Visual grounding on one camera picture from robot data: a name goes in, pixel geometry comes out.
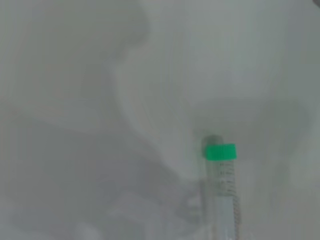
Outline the green-capped clear test tube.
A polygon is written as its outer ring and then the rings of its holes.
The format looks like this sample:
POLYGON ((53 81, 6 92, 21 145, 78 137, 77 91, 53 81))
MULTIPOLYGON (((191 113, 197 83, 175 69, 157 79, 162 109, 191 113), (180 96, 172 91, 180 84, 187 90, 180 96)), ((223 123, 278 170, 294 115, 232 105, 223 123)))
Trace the green-capped clear test tube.
POLYGON ((241 210, 236 188, 234 161, 236 145, 207 144, 204 157, 213 177, 213 190, 217 220, 216 240, 240 240, 241 210))

